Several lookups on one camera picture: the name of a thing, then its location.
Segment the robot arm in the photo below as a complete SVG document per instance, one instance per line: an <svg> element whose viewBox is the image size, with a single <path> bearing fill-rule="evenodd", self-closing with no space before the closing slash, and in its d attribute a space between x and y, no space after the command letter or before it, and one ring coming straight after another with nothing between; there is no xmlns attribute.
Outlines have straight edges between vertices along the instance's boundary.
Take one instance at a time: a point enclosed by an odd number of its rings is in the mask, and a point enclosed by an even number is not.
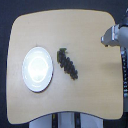
<svg viewBox="0 0 128 128"><path fill-rule="evenodd" d="M128 48L128 9L122 22L109 28L104 36L101 37L101 43L105 46Z"/></svg>

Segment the wooden table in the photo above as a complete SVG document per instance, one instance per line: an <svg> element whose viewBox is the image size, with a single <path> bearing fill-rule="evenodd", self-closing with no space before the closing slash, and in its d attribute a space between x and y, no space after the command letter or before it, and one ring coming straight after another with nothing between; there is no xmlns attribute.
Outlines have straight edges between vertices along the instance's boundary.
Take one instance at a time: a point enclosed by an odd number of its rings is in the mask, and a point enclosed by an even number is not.
<svg viewBox="0 0 128 128"><path fill-rule="evenodd" d="M105 119L123 113L123 78L119 47L104 47L100 38L114 25L108 13L90 10L45 11L20 16L10 37L7 62L7 115L12 124L43 115L77 111ZM30 49L45 48L53 60L53 78L41 93L30 91L22 64ZM78 70L73 81L57 63L59 48Z"/></svg>

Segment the white plate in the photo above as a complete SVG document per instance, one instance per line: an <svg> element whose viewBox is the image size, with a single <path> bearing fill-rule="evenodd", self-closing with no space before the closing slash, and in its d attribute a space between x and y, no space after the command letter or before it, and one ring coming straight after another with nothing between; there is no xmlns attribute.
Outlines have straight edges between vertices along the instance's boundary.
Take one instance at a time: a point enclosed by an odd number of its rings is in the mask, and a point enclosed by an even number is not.
<svg viewBox="0 0 128 128"><path fill-rule="evenodd" d="M44 48L35 47L27 53L22 66L22 75L30 90L34 92L44 90L49 85L52 73L52 59Z"/></svg>

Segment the dark floor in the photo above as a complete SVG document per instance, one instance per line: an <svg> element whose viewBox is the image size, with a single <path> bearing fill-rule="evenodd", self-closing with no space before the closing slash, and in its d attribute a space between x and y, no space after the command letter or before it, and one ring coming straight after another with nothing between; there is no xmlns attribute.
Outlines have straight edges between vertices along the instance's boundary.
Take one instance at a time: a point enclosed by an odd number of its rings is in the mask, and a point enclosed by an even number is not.
<svg viewBox="0 0 128 128"><path fill-rule="evenodd" d="M9 124L6 112L7 51L11 27L18 16L52 9L93 9L109 12L119 23L127 7L128 0L0 0L0 128L28 128L28 124ZM121 120L104 121L104 125L105 128L126 128L126 122L127 113Z"/></svg>

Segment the floor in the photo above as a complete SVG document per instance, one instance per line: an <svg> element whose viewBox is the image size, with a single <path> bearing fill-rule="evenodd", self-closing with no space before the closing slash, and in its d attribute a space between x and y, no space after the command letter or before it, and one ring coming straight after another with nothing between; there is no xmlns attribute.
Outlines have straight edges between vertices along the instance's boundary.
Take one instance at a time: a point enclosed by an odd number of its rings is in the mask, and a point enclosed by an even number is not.
<svg viewBox="0 0 128 128"><path fill-rule="evenodd" d="M90 9L109 12L120 22L127 0L0 0L0 128L28 128L28 124L11 125L6 110L6 65L11 27L23 14L53 9ZM104 121L104 128L126 128L127 113L117 121Z"/></svg>

